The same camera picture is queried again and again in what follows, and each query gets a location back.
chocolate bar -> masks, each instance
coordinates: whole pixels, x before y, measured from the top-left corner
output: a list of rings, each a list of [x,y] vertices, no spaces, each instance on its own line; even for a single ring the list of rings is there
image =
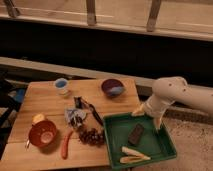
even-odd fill
[[[141,135],[143,133],[144,127],[141,124],[137,124],[132,132],[129,134],[128,142],[131,145],[137,145],[140,141]]]

bowl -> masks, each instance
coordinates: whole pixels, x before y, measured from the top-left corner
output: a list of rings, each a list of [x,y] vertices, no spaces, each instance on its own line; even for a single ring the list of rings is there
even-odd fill
[[[50,120],[43,120],[32,126],[29,132],[30,143],[36,147],[45,147],[50,144],[57,134],[55,124]]]
[[[101,89],[108,97],[116,97],[125,90],[123,83],[117,79],[105,80],[101,85]]]

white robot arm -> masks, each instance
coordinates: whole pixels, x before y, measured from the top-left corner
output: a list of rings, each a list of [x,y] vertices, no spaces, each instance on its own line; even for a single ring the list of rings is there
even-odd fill
[[[165,111],[175,101],[213,115],[213,90],[189,87],[182,77],[157,79],[152,91],[153,94],[132,115],[145,112],[154,118],[156,129],[160,129]]]

dark wall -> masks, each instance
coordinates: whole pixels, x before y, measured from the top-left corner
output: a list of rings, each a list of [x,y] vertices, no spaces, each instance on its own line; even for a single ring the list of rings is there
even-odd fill
[[[213,87],[213,42],[0,20],[0,56]]]

plastic tray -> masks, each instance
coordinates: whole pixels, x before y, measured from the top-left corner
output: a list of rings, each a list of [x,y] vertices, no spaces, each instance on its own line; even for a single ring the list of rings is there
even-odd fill
[[[128,143],[128,135],[137,123],[143,125],[144,131],[139,144],[137,146],[132,146]],[[176,149],[165,126],[162,125],[161,129],[156,132],[152,118],[147,115],[132,117],[130,113],[125,113],[106,116],[104,117],[104,130],[112,169],[141,166],[148,163],[172,159],[177,156]],[[120,158],[125,156],[121,151],[122,146],[140,151],[151,157],[151,160],[122,164],[119,162]]]

